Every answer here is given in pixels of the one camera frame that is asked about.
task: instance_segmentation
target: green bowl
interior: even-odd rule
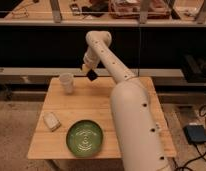
[[[90,120],[76,122],[69,129],[66,144],[76,157],[91,157],[101,150],[103,132],[100,126]]]

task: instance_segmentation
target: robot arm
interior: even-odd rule
[[[126,171],[170,171],[149,108],[149,95],[139,78],[109,49],[109,32],[91,31],[83,69],[95,69],[100,60],[117,85],[111,93],[111,111]]]

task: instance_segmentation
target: floor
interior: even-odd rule
[[[42,160],[28,160],[27,152],[35,130],[37,119],[46,91],[7,91],[0,90],[0,171],[52,171]],[[182,132],[182,126],[188,122],[204,124],[204,119],[197,116],[197,109],[206,102],[206,94],[172,95],[159,93],[162,108],[177,150],[175,162],[182,166],[189,159],[198,156],[196,149],[188,145]],[[193,109],[193,113],[180,113],[179,108]],[[174,162],[169,160],[174,170]],[[68,171],[123,171],[121,160],[69,161]],[[206,171],[206,162],[202,159],[188,165],[195,171]]]

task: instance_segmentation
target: small white object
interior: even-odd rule
[[[61,126],[60,121],[57,119],[55,114],[51,112],[44,114],[43,120],[50,131],[55,131],[57,128]]]
[[[67,94],[71,94],[74,89],[74,75],[72,73],[60,74],[59,80]]]

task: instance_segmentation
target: table leg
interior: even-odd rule
[[[45,161],[52,168],[52,170],[54,170],[54,171],[61,171],[61,169],[56,165],[56,163],[52,159],[46,159]]]

